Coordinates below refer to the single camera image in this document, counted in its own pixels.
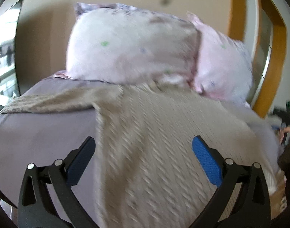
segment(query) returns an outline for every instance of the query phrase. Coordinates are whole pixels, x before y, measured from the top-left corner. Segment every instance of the dark blue gripper pad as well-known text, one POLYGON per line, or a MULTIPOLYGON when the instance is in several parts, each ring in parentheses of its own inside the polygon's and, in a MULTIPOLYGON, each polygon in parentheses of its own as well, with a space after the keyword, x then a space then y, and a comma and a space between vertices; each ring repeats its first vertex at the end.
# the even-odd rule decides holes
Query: dark blue gripper pad
POLYGON ((209 153, 208 148, 197 136, 192 140, 192 150, 198 158, 198 161, 205 171, 209 181, 219 188, 222 184, 222 171, 209 153))

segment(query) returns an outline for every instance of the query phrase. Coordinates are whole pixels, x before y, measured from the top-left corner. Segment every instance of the purple bed sheet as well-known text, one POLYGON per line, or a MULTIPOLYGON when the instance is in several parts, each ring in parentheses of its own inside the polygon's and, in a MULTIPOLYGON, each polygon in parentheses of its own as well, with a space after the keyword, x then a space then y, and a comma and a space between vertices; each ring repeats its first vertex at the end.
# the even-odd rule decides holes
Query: purple bed sheet
MULTIPOLYGON (((95 87, 101 82, 72 81, 48 77, 41 80, 28 94, 57 93, 75 87, 95 87)), ((244 120, 261 139, 274 172, 278 170, 279 146, 270 126, 250 109, 234 104, 223 106, 239 119, 244 120)), ((50 165, 56 159, 64 159, 78 148, 87 136, 95 138, 95 109, 54 114, 4 114, 0 116, 0 190, 18 204, 21 181, 29 163, 38 167, 50 165)), ((94 211, 94 164, 89 162, 78 185, 72 190, 89 216, 96 221, 94 211)), ((51 185, 51 199, 60 217, 68 220, 51 185)))

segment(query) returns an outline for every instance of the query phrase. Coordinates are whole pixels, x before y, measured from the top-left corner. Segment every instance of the gray bed sheet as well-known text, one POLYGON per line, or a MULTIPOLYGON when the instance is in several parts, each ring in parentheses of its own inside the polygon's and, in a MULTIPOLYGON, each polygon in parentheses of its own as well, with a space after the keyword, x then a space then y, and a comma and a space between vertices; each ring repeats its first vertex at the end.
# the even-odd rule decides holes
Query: gray bed sheet
MULTIPOLYGON (((48 77, 41 80, 25 94, 57 93, 75 87, 95 87, 101 82, 72 81, 48 77)), ((261 139, 274 172, 277 172, 279 146, 270 126, 259 119, 250 109, 236 104, 223 106, 239 119, 244 120, 261 139)), ((54 160, 64 159, 78 148, 87 136, 95 138, 96 115, 94 109, 55 114, 4 114, 0 115, 0 190, 18 204, 21 181, 26 166, 50 165, 54 160)), ((86 212, 95 221, 94 211, 94 164, 91 160, 72 190, 86 212)), ((51 199, 61 218, 68 220, 52 187, 51 199)))

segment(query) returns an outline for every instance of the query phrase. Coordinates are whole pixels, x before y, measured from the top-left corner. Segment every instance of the hand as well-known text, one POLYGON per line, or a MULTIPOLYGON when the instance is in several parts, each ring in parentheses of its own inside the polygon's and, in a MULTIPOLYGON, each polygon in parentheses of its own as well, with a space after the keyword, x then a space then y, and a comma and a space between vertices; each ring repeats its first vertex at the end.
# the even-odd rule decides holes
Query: hand
POLYGON ((280 129, 280 132, 279 132, 279 141, 280 141, 280 143, 282 143, 282 140, 284 138, 284 133, 290 133, 290 127, 286 127, 286 128, 280 129))

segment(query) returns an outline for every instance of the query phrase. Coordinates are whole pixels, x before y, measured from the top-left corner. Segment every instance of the cable knit pattern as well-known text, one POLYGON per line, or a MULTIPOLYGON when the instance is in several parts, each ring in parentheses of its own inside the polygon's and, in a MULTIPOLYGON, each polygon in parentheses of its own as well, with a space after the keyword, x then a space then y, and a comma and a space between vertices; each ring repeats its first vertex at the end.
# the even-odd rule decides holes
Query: cable knit pattern
MULTIPOLYGON (((107 85, 68 91, 74 93, 72 105, 88 107, 85 103, 91 102, 97 111, 93 194, 99 227, 189 227, 216 190, 192 151, 196 135, 237 164, 259 162, 270 191, 275 189, 271 167, 246 123, 219 102, 190 90, 153 89, 107 85), (84 97, 84 103, 78 97, 84 97)), ((57 95, 50 100, 59 102, 57 95)), ((44 110, 31 102, 31 96, 18 98, 9 108, 44 110)), ((60 106, 55 104, 50 112, 60 106)), ((229 215, 237 195, 238 187, 222 218, 229 215)))

